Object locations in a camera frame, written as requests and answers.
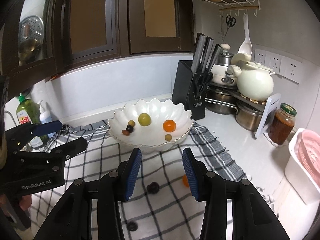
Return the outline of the cream ceramic pot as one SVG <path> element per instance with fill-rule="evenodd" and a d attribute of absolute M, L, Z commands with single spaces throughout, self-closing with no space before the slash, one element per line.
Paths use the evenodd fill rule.
<path fill-rule="evenodd" d="M 272 95 L 274 81 L 271 75 L 275 72 L 262 64 L 250 61 L 239 61 L 230 65 L 227 72 L 236 77 L 239 92 L 252 100 L 265 101 Z"/>

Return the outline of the orange tangerine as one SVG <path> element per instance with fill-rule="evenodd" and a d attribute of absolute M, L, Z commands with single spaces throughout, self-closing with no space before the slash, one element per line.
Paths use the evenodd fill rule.
<path fill-rule="evenodd" d="M 186 174 L 184 174 L 184 175 L 182 176 L 182 182 L 183 182 L 183 185 L 184 185 L 185 187 L 189 188 L 188 178 L 187 178 Z"/>
<path fill-rule="evenodd" d="M 171 119 L 165 120 L 163 122 L 163 129 L 168 133 L 174 132 L 176 130 L 176 122 Z"/>

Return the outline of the white pot with lid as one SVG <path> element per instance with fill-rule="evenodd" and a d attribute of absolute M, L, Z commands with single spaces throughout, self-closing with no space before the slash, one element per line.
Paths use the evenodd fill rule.
<path fill-rule="evenodd" d="M 236 87 L 236 76 L 227 72 L 228 66 L 234 54 L 230 53 L 231 46 L 225 43 L 220 44 L 221 51 L 213 65 L 211 72 L 213 74 L 212 83 L 224 87 Z"/>

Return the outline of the hanging steamer plate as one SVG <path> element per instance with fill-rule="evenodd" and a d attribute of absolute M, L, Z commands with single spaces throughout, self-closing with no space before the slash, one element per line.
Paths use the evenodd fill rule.
<path fill-rule="evenodd" d="M 35 54 L 43 44 L 44 25 L 39 16 L 31 15 L 20 22 L 18 32 L 18 52 Z"/>

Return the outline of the steel pot left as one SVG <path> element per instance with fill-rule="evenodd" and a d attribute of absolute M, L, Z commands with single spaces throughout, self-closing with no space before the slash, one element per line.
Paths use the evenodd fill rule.
<path fill-rule="evenodd" d="M 210 86 L 206 90 L 206 108 L 214 113 L 224 115 L 238 113 L 236 99 L 233 96 L 219 88 Z"/>

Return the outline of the yellow longan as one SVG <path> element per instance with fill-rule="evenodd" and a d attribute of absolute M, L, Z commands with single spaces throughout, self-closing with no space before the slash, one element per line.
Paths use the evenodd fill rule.
<path fill-rule="evenodd" d="M 166 134 L 164 138 L 165 138 L 166 141 L 171 141 L 172 140 L 172 136 L 170 134 Z"/>
<path fill-rule="evenodd" d="M 128 122 L 128 125 L 134 127 L 134 126 L 135 126 L 135 122 L 134 122 L 133 120 L 130 120 L 130 121 Z"/>

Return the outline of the wall power sockets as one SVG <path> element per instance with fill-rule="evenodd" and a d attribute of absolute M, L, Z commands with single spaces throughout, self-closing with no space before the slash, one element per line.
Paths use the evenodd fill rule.
<path fill-rule="evenodd" d="M 254 61 L 295 83 L 302 81 L 303 64 L 300 61 L 261 49 L 254 50 Z"/>

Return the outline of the steel pot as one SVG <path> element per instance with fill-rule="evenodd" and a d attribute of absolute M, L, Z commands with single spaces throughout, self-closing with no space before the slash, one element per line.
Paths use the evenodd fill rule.
<path fill-rule="evenodd" d="M 244 129 L 256 132 L 263 113 L 242 102 L 237 103 L 237 108 L 238 112 L 235 116 L 236 122 Z"/>
<path fill-rule="evenodd" d="M 224 115 L 238 113 L 236 99 L 233 96 L 219 88 L 210 86 L 206 90 L 206 108 L 214 113 Z"/>

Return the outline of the brown window frame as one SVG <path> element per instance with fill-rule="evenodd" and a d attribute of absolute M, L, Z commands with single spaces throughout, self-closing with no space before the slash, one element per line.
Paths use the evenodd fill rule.
<path fill-rule="evenodd" d="M 43 44 L 20 54 L 20 22 L 31 15 L 43 21 Z M 9 78 L 9 98 L 88 64 L 193 47 L 191 0 L 1 0 L 1 75 Z"/>

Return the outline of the white scalloped ceramic bowl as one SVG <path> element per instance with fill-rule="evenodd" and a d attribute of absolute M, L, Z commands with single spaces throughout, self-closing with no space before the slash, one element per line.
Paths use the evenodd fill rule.
<path fill-rule="evenodd" d="M 148 113 L 151 117 L 149 126 L 141 126 L 138 117 L 141 113 Z M 174 120 L 176 130 L 168 133 L 163 129 L 165 120 Z M 122 130 L 128 122 L 135 122 L 134 130 L 128 136 L 122 134 Z M 165 151 L 182 142 L 194 125 L 191 111 L 185 110 L 184 105 L 174 104 L 171 100 L 161 102 L 154 98 L 151 101 L 138 100 L 135 104 L 126 104 L 123 109 L 114 112 L 113 118 L 108 120 L 109 133 L 120 144 L 130 148 L 139 148 L 142 153 Z M 165 140 L 165 135 L 172 136 L 171 141 Z"/>

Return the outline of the white ladle spoon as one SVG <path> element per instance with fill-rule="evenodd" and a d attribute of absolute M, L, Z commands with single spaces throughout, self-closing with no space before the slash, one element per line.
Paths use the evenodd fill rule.
<path fill-rule="evenodd" d="M 249 22 L 248 22 L 248 15 L 244 15 L 244 32 L 245 32 L 245 39 L 240 45 L 238 49 L 238 53 L 246 53 L 248 55 L 252 55 L 253 47 L 249 36 Z"/>

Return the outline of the dark plum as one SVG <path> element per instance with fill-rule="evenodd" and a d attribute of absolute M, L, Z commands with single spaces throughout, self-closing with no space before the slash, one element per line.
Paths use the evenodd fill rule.
<path fill-rule="evenodd" d="M 157 194 L 159 192 L 159 184 L 155 181 L 147 185 L 146 190 L 149 194 Z"/>
<path fill-rule="evenodd" d="M 132 126 L 130 126 L 130 125 L 127 125 L 127 127 L 126 127 L 126 130 L 134 130 L 134 127 L 132 127 Z"/>

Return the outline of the blue pump soap bottle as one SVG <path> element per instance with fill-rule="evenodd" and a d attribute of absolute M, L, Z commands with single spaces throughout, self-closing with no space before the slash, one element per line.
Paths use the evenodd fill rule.
<path fill-rule="evenodd" d="M 42 105 L 42 100 L 39 101 L 37 104 L 38 104 L 39 110 L 40 110 L 40 116 L 39 116 L 40 122 L 41 122 L 42 124 L 46 124 L 46 123 L 52 122 L 51 114 L 50 114 L 50 112 L 49 112 L 48 110 L 46 110 L 45 107 Z"/>

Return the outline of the steel pot lower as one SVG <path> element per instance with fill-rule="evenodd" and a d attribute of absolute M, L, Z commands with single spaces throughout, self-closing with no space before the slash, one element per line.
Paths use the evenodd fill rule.
<path fill-rule="evenodd" d="M 263 113 L 242 102 L 237 103 L 237 108 L 238 112 L 235 116 L 236 122 L 244 129 L 256 132 Z"/>

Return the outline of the black kitchen scissors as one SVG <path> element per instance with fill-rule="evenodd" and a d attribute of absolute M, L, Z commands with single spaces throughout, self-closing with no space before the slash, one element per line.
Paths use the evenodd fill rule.
<path fill-rule="evenodd" d="M 227 15 L 226 24 L 227 24 L 227 28 L 226 28 L 225 36 L 227 36 L 229 29 L 235 26 L 236 18 L 232 17 L 231 15 Z"/>

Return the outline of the black white checkered cloth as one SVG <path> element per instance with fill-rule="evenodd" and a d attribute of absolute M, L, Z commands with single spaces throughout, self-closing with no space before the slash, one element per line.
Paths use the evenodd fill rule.
<path fill-rule="evenodd" d="M 116 142 L 106 121 L 87 126 L 63 126 L 46 145 L 52 150 L 72 140 L 84 138 L 87 149 L 67 161 L 66 184 L 33 194 L 30 208 L 31 231 L 36 234 L 54 205 L 78 178 L 100 179 L 129 158 L 130 150 Z M 143 156 L 131 198 L 119 204 L 120 220 L 126 239 L 198 239 L 205 204 L 192 196 L 185 178 L 182 152 L 190 148 L 195 158 L 227 180 L 246 178 L 243 169 L 210 133 L 195 124 L 186 139 L 166 151 Z"/>

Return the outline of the pink plastic colander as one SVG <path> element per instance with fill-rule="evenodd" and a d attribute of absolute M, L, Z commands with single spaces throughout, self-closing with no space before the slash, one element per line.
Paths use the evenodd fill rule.
<path fill-rule="evenodd" d="M 319 134 L 305 129 L 297 135 L 296 156 L 319 186 Z"/>

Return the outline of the white plastic basin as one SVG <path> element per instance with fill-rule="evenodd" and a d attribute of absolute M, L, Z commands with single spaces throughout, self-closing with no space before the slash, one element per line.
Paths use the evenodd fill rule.
<path fill-rule="evenodd" d="M 299 143 L 302 142 L 301 135 L 304 131 L 304 128 L 299 128 L 289 142 L 290 157 L 285 167 L 285 177 L 302 201 L 309 205 L 319 202 L 319 186 L 298 159 Z"/>

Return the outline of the green apple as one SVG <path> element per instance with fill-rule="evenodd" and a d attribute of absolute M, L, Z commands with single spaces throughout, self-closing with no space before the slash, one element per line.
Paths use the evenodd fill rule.
<path fill-rule="evenodd" d="M 148 113 L 141 113 L 138 117 L 138 122 L 141 126 L 149 126 L 151 124 L 151 117 Z"/>

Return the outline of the small dark green fruit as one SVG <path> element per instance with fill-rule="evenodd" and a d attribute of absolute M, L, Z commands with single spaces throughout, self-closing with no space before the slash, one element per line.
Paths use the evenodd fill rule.
<path fill-rule="evenodd" d="M 126 228 L 128 231 L 134 232 L 138 229 L 138 224 L 135 221 L 129 221 Z"/>

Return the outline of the green dish soap bottle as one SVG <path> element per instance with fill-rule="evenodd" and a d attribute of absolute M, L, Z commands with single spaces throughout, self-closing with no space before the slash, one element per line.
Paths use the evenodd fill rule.
<path fill-rule="evenodd" d="M 22 93 L 19 97 L 19 105 L 16 109 L 16 115 L 19 124 L 24 124 L 29 122 L 31 124 L 41 124 L 40 122 L 40 110 L 36 103 L 31 99 L 27 99 Z M 36 136 L 30 141 L 30 145 L 33 149 L 39 150 L 44 148 L 49 138 L 47 135 L 42 135 L 40 137 Z"/>

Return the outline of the black knife block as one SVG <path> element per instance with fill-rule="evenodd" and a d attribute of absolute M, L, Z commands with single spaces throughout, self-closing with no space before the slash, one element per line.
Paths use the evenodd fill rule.
<path fill-rule="evenodd" d="M 198 33 L 193 59 L 178 62 L 171 100 L 190 110 L 194 120 L 205 117 L 206 89 L 213 79 L 211 70 L 221 49 L 213 38 Z"/>

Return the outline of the glass jar red sauce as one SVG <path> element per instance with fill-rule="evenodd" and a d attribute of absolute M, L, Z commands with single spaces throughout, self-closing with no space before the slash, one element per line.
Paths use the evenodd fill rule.
<path fill-rule="evenodd" d="M 274 114 L 268 136 L 272 142 L 282 145 L 295 126 L 297 111 L 287 103 L 281 103 Z"/>

